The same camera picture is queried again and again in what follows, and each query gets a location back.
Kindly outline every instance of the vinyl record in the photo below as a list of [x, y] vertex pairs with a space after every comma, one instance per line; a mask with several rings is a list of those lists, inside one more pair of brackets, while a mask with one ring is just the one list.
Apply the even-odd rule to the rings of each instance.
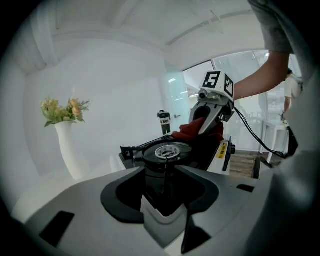
[[165, 165], [183, 165], [191, 160], [192, 147], [178, 140], [157, 141], [142, 152], [147, 166], [164, 168]]

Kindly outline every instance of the black bottle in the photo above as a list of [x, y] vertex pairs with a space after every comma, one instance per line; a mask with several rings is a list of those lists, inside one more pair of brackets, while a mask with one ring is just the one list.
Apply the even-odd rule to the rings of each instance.
[[162, 128], [162, 133], [163, 135], [166, 135], [167, 133], [171, 132], [170, 129], [170, 113], [169, 112], [165, 112], [163, 110], [160, 110], [158, 113], [158, 118], [160, 118], [160, 124], [161, 124], [161, 128]]

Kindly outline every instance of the person's arm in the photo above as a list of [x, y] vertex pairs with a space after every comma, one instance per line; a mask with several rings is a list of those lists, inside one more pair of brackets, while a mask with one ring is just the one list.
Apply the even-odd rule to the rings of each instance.
[[234, 85], [234, 100], [270, 91], [287, 76], [289, 53], [269, 51], [266, 63], [254, 74]]
[[284, 113], [286, 113], [290, 107], [290, 100], [291, 100], [290, 97], [285, 97], [284, 99]]

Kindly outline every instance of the white vase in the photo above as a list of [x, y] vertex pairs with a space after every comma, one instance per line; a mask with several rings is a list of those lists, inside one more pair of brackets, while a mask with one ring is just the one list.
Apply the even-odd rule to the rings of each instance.
[[87, 161], [81, 150], [75, 147], [71, 133], [71, 122], [64, 121], [54, 125], [59, 137], [60, 150], [71, 176], [81, 179], [90, 172]]

